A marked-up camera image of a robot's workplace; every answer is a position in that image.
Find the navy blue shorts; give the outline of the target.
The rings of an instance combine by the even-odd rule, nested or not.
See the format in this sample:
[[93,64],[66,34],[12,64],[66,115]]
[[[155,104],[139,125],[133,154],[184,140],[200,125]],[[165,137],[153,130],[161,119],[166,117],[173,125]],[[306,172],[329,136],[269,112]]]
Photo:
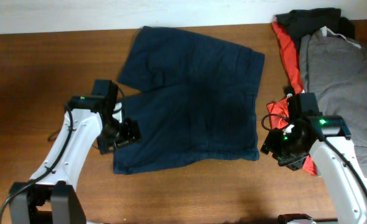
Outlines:
[[256,98],[265,56],[248,47],[168,27],[143,27],[118,78],[138,91],[124,112],[141,140],[118,149],[115,174],[205,159],[259,159]]

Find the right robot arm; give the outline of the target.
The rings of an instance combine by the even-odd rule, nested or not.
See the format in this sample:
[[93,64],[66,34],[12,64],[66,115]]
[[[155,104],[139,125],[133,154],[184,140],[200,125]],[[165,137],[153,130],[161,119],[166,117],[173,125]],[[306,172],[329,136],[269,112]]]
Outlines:
[[325,182],[337,222],[367,223],[367,181],[344,119],[324,116],[313,93],[291,96],[287,106],[287,125],[268,130],[261,152],[290,170],[303,168],[310,157]]

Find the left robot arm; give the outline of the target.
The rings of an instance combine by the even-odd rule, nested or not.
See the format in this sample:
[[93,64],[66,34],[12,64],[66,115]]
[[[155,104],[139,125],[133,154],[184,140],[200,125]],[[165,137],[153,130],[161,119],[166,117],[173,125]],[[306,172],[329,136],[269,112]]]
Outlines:
[[12,223],[88,224],[76,189],[90,149],[107,154],[141,139],[137,121],[124,117],[122,93],[111,80],[95,80],[90,95],[71,97],[50,152],[27,182],[13,183],[0,223],[8,208]]

